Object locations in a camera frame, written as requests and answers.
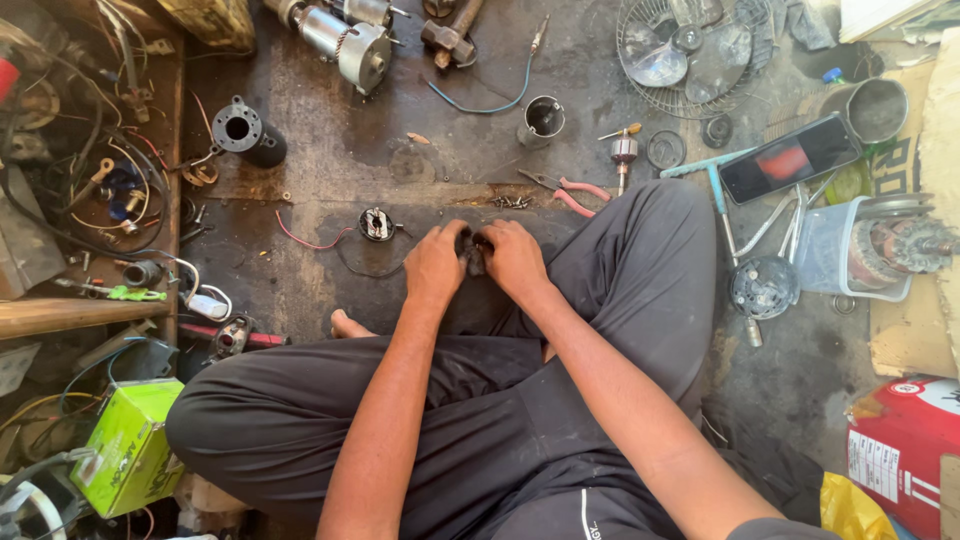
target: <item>hammer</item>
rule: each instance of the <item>hammer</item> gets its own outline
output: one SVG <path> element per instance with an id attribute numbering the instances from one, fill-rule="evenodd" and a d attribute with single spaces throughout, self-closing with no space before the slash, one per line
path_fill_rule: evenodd
<path id="1" fill-rule="evenodd" d="M 433 58 L 437 67 L 447 69 L 451 58 L 457 64 L 473 62 L 476 49 L 464 37 L 473 24 L 473 19 L 480 12 L 480 6 L 483 6 L 483 0 L 467 0 L 467 4 L 457 13 L 457 18 L 452 25 L 440 26 L 432 20 L 426 21 L 423 25 L 420 40 L 437 49 L 437 55 Z"/>

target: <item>hand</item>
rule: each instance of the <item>hand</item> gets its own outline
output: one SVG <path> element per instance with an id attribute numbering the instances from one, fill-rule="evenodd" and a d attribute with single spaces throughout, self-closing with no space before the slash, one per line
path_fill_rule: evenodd
<path id="1" fill-rule="evenodd" d="M 447 223 L 442 230 L 434 227 L 410 252 L 403 262 L 408 300 L 446 310 L 467 271 L 467 260 L 457 258 L 453 251 L 456 238 L 466 227 L 467 222 L 461 219 Z"/>
<path id="2" fill-rule="evenodd" d="M 487 273 L 520 307 L 529 295 L 540 294 L 545 285 L 552 286 L 540 246 L 522 225 L 496 219 L 481 233 L 493 244 L 492 251 L 481 246 Z"/>

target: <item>green box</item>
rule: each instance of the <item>green box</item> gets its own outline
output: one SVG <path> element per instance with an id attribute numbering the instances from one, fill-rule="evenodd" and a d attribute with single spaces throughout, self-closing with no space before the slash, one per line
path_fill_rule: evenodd
<path id="1" fill-rule="evenodd" d="M 119 382 L 90 435 L 97 454 L 70 479 L 103 518 L 126 514 L 173 494 L 183 474 L 167 444 L 167 412 L 183 389 L 176 379 Z"/>

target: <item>screwdriver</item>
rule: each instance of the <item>screwdriver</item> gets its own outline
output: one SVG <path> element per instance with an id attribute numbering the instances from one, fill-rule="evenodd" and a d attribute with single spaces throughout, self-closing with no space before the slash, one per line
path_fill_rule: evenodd
<path id="1" fill-rule="evenodd" d="M 641 126 L 639 122 L 636 122 L 636 123 L 634 123 L 634 124 L 631 124 L 630 127 L 627 128 L 626 131 L 627 131 L 627 133 L 630 134 L 630 135 L 636 135 L 637 133 L 639 133 L 641 127 L 643 127 L 643 126 Z M 597 140 L 603 140 L 603 139 L 605 139 L 605 138 L 610 138 L 610 137 L 612 137 L 612 136 L 623 135 L 623 132 L 624 132 L 624 130 L 620 130 L 620 131 L 616 132 L 615 134 L 609 134 L 609 135 L 604 135 L 604 136 L 602 136 L 602 137 L 599 137 L 599 138 L 597 138 Z"/>

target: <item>person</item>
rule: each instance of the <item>person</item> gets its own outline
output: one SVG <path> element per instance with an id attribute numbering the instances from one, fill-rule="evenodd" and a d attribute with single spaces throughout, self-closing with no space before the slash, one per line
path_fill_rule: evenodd
<path id="1" fill-rule="evenodd" d="M 487 270 L 516 307 L 438 335 L 465 226 L 407 257 L 393 336 L 338 310 L 340 339 L 201 372 L 167 419 L 175 454 L 322 540 L 836 538 L 783 519 L 695 425 L 716 258 L 698 187 L 634 188 L 546 263 L 493 221 Z"/>

